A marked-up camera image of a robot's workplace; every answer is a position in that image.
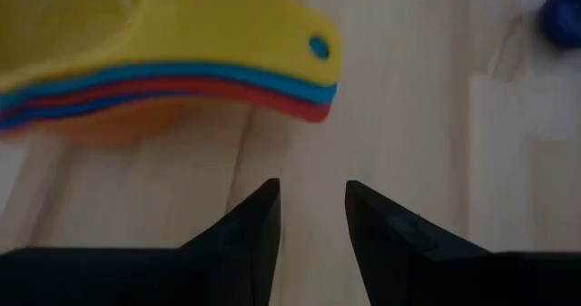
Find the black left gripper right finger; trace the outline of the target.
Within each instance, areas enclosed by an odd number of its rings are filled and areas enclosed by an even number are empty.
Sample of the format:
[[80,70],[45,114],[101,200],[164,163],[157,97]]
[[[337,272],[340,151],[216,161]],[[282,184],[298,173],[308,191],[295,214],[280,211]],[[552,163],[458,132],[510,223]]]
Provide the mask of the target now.
[[487,250],[358,181],[345,212],[371,306],[500,306]]

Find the yellow measuring cup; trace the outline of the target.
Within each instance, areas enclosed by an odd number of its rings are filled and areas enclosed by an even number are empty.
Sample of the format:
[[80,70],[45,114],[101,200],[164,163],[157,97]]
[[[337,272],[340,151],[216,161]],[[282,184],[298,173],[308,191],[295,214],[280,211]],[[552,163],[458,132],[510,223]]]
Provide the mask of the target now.
[[0,92],[129,64],[338,81],[340,35],[295,0],[0,0]]

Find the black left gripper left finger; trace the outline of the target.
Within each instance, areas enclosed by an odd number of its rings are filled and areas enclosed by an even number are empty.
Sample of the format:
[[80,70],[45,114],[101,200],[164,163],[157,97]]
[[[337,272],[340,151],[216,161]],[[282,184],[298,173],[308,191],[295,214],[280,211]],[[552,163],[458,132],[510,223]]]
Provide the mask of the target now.
[[269,306],[281,240],[281,187],[271,178],[180,249],[187,306]]

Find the medium blue measuring cup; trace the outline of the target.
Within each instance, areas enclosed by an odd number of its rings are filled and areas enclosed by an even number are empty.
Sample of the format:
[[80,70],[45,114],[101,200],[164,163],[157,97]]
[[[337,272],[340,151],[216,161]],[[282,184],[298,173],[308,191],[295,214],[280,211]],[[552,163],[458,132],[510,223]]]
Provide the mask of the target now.
[[48,106],[37,109],[24,109],[8,115],[0,116],[0,131],[15,129],[33,121],[53,120],[77,115],[90,114],[129,102],[155,99],[162,97],[185,96],[186,93],[150,93],[134,94],[97,99],[91,102],[71,104],[65,106]]

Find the red measuring cup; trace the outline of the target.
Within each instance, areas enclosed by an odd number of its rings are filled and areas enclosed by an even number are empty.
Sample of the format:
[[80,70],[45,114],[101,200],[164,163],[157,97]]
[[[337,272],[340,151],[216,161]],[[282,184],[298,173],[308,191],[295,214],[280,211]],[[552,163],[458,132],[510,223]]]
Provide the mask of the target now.
[[[65,106],[122,95],[150,93],[186,93],[185,96],[181,97],[202,96],[236,100],[270,108],[315,123],[324,120],[330,112],[330,103],[314,104],[300,101],[289,96],[259,91],[259,89],[246,84],[235,84],[221,79],[142,79],[131,84],[107,84],[79,93],[34,98],[16,106],[0,108],[0,116],[24,109]],[[125,104],[142,104],[144,101],[146,100]]]

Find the dark navy measuring cup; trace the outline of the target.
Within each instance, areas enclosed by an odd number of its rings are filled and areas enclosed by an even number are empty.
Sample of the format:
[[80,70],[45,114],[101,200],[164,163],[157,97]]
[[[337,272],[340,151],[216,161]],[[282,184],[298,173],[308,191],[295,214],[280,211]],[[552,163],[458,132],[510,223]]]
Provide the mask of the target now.
[[581,49],[581,0],[546,0],[538,26],[556,48]]

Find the light blue measuring cup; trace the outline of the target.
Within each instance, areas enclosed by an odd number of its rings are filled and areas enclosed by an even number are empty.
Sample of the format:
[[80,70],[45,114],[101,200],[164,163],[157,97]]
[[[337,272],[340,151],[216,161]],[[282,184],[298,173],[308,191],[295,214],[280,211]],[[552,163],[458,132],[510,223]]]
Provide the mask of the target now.
[[79,93],[107,84],[131,84],[138,79],[221,79],[314,104],[330,103],[337,89],[336,84],[316,84],[307,79],[232,64],[100,63],[78,68],[62,64],[54,74],[34,74],[13,91],[0,94],[0,107],[16,106],[34,98]]

